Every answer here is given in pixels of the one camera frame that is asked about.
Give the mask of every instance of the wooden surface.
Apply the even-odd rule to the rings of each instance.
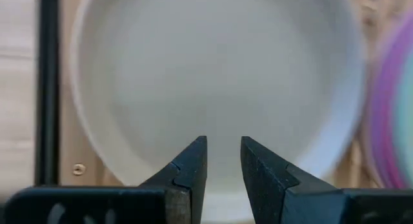
[[[34,0],[0,0],[0,196],[32,183]]]
[[[79,1],[62,0],[64,71],[61,180],[65,185],[119,185],[90,147],[72,101],[67,49]],[[404,1],[406,5],[394,6],[393,0],[354,0],[359,20],[365,27],[369,59],[374,59],[373,49],[378,39],[397,20],[392,16],[397,17],[413,3],[413,0]],[[0,0],[0,196],[32,183],[35,11],[35,0]],[[377,186],[364,166],[360,147],[362,143],[362,139],[355,138],[334,175],[331,175],[331,181],[336,186]],[[76,164],[86,167],[81,176],[73,173]]]

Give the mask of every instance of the white ceramic bowl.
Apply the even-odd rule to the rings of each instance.
[[[359,117],[347,0],[83,0],[72,39],[79,117],[123,183],[208,136],[204,222],[252,220],[241,136],[323,177]]]

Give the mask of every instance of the pink object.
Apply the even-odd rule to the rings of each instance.
[[[400,174],[392,142],[392,102],[401,67],[413,43],[413,15],[409,16],[391,39],[383,54],[380,75],[374,85],[370,131],[372,151],[376,166],[384,184],[391,188],[405,188],[407,184]]]

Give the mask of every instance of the screw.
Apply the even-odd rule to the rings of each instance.
[[[81,163],[73,165],[73,175],[82,176],[86,172],[86,166]]]

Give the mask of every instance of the black metal bar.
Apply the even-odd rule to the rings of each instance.
[[[39,0],[35,185],[59,183],[59,0]]]

